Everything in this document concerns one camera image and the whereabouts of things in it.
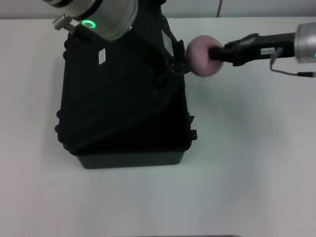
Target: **white tabletop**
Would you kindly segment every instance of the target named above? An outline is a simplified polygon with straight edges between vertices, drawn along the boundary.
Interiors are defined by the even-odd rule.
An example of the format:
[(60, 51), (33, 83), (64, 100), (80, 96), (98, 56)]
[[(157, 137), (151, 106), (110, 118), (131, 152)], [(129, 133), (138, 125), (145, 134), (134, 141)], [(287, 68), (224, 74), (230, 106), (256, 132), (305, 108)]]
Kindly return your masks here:
[[(170, 19), (223, 43), (316, 18)], [(57, 141), (67, 32), (0, 21), (0, 236), (316, 235), (316, 79), (269, 61), (186, 75), (198, 140), (176, 166), (85, 170)], [(276, 68), (316, 71), (279, 59)]]

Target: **white wall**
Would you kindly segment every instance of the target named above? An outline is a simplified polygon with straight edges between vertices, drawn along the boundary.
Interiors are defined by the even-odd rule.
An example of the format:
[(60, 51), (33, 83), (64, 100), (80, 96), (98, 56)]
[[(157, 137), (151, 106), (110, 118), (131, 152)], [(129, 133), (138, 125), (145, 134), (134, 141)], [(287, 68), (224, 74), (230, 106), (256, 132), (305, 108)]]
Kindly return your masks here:
[[(167, 0), (166, 17), (216, 17), (220, 0)], [(41, 0), (0, 0), (0, 19), (55, 18), (60, 12)]]
[(162, 5), (166, 17), (216, 17), (220, 0), (167, 0)]
[[(216, 17), (220, 0), (167, 0), (169, 17)], [(222, 0), (221, 17), (316, 16), (316, 0)], [(0, 19), (54, 18), (59, 11), (41, 0), (0, 0)]]
[(316, 16), (316, 0), (223, 0), (220, 16)]

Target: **green light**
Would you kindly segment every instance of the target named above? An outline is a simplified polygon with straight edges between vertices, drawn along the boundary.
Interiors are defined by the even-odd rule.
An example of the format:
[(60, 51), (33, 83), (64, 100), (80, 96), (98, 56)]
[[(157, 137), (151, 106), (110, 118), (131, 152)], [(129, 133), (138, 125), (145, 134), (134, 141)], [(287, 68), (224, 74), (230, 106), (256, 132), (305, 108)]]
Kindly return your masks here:
[(93, 21), (84, 20), (82, 21), (82, 24), (88, 28), (95, 28), (96, 24)]

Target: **sticker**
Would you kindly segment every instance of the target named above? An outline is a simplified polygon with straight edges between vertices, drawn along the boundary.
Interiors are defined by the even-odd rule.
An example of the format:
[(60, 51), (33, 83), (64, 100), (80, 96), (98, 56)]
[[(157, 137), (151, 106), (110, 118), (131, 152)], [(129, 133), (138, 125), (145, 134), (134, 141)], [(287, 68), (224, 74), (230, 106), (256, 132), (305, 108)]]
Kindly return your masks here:
[(261, 55), (264, 54), (273, 54), (276, 51), (276, 48), (262, 48)]
[(163, 38), (164, 47), (167, 49), (167, 51), (170, 53), (170, 55), (172, 57), (174, 57), (172, 42), (171, 42), (170, 37), (168, 35), (166, 35), (166, 33), (164, 31), (162, 31), (162, 38)]
[(106, 61), (106, 57), (105, 57), (105, 48), (104, 48), (99, 52), (99, 65), (101, 65), (105, 61)]

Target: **black plastic case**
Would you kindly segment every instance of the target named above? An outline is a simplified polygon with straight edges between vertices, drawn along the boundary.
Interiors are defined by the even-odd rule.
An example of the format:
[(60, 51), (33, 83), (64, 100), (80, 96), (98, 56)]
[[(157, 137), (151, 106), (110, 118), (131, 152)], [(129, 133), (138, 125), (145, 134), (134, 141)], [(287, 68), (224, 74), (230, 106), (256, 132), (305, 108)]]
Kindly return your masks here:
[[(65, 42), (55, 130), (85, 168), (178, 164), (197, 138), (185, 96), (184, 45), (162, 16), (162, 2), (140, 0), (134, 29), (116, 42), (82, 25)], [(161, 31), (170, 38), (174, 57)], [(99, 64), (103, 49), (106, 61)]]

